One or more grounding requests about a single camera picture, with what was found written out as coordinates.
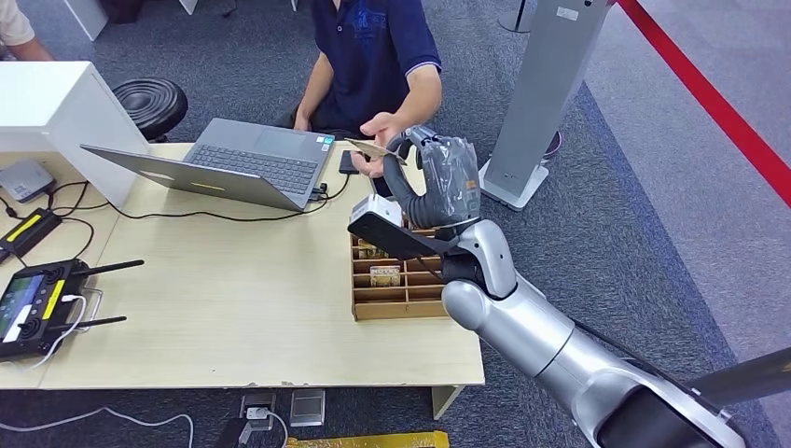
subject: man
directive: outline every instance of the man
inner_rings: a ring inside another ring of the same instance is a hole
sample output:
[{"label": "man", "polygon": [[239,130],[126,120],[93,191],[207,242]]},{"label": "man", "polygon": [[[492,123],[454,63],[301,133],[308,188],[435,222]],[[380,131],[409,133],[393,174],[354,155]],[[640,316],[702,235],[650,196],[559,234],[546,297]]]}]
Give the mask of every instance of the man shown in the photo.
[{"label": "man", "polygon": [[[442,101],[437,46],[420,0],[313,0],[319,57],[296,111],[277,124],[379,146],[429,120]],[[382,161],[353,153],[357,170]]]},{"label": "man", "polygon": [[16,0],[0,0],[0,60],[5,59],[3,46],[19,61],[52,61]]}]

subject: man's hand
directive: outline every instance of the man's hand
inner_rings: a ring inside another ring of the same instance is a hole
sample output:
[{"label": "man's hand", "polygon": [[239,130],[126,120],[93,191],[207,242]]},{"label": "man's hand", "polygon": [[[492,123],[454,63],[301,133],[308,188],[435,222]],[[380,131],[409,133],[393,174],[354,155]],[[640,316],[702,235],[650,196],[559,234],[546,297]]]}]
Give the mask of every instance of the man's hand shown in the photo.
[{"label": "man's hand", "polygon": [[369,122],[360,126],[360,132],[374,137],[374,143],[377,146],[387,147],[393,137],[408,127],[409,125],[396,114],[380,112]]},{"label": "man's hand", "polygon": [[352,151],[352,165],[361,175],[367,175],[372,179],[384,175],[382,158],[368,162],[362,152]]},{"label": "man's hand", "polygon": [[297,112],[294,117],[294,131],[308,132],[311,130],[311,120]]}]

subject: black stool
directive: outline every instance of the black stool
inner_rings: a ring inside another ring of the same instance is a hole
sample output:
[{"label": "black stool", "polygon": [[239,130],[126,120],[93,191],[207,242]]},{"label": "black stool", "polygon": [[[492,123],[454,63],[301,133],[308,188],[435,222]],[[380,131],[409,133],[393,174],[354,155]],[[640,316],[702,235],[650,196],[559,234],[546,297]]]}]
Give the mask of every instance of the black stool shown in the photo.
[{"label": "black stool", "polygon": [[161,77],[130,79],[116,86],[113,93],[149,142],[168,141],[165,134],[187,114],[184,91]]}]

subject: white cable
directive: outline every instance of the white cable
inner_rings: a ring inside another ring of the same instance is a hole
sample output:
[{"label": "white cable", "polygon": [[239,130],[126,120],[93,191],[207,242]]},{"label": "white cable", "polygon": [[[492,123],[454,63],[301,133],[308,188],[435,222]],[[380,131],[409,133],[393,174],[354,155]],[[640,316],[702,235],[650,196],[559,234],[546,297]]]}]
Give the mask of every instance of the white cable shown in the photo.
[{"label": "white cable", "polygon": [[265,415],[273,416],[274,418],[277,419],[277,421],[280,422],[281,425],[283,425],[283,432],[285,433],[285,437],[283,438],[283,445],[281,446],[281,448],[285,448],[285,446],[288,444],[288,427],[285,426],[285,422],[283,421],[282,418],[280,418],[280,415],[273,413],[268,409],[265,409],[264,411],[265,411]]},{"label": "white cable", "polygon": [[39,367],[45,362],[47,362],[52,357],[52,354],[55,353],[55,349],[58,348],[58,344],[61,343],[62,340],[66,339],[66,336],[70,335],[76,329],[76,326],[79,325],[80,322],[82,322],[82,316],[85,314],[85,309],[88,308],[88,301],[82,296],[67,295],[61,298],[62,301],[73,301],[75,299],[79,299],[80,303],[82,304],[82,307],[79,309],[79,314],[77,315],[74,324],[72,324],[72,326],[68,330],[66,330],[63,334],[61,334],[58,337],[58,339],[56,339],[55,342],[52,343],[52,346],[49,348],[49,351],[44,357],[42,357],[34,365],[21,369],[21,371],[31,371],[36,367]]},{"label": "white cable", "polygon": [[185,414],[185,413],[180,413],[180,414],[178,414],[175,417],[171,417],[171,418],[169,418],[167,420],[163,420],[161,422],[151,422],[151,423],[149,423],[149,422],[144,422],[144,421],[138,420],[138,419],[133,418],[133,417],[129,417],[128,415],[124,415],[123,413],[119,413],[119,412],[113,411],[112,409],[110,409],[110,408],[105,406],[103,408],[99,408],[96,411],[92,411],[90,413],[83,413],[82,415],[69,417],[69,418],[61,420],[59,422],[47,423],[46,425],[40,425],[38,427],[12,427],[10,425],[6,425],[5,423],[0,423],[0,429],[5,429],[7,431],[13,431],[13,432],[35,432],[35,431],[40,431],[41,429],[49,429],[51,427],[58,427],[60,425],[66,424],[66,423],[72,423],[72,422],[75,422],[77,420],[82,420],[83,418],[87,418],[87,417],[90,417],[92,415],[96,415],[97,413],[100,413],[102,411],[104,411],[106,413],[111,413],[111,414],[113,414],[116,417],[120,417],[120,418],[123,418],[125,420],[129,420],[130,422],[136,423],[136,424],[144,426],[144,427],[161,427],[162,425],[167,425],[167,424],[171,423],[175,419],[182,418],[182,417],[186,418],[187,421],[189,422],[189,444],[187,445],[187,448],[192,448],[192,437],[195,435],[195,425],[193,425],[193,423],[192,423],[192,418],[189,415]]}]

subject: yellow object on floor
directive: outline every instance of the yellow object on floor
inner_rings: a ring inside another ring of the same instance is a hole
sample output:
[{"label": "yellow object on floor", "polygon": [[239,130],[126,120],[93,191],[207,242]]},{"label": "yellow object on floor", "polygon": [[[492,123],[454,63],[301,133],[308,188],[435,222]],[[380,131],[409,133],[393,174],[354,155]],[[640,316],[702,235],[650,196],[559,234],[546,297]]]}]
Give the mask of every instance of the yellow object on floor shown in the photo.
[{"label": "yellow object on floor", "polygon": [[450,448],[448,434],[442,431],[384,436],[343,437],[298,441],[288,439],[286,448]]}]

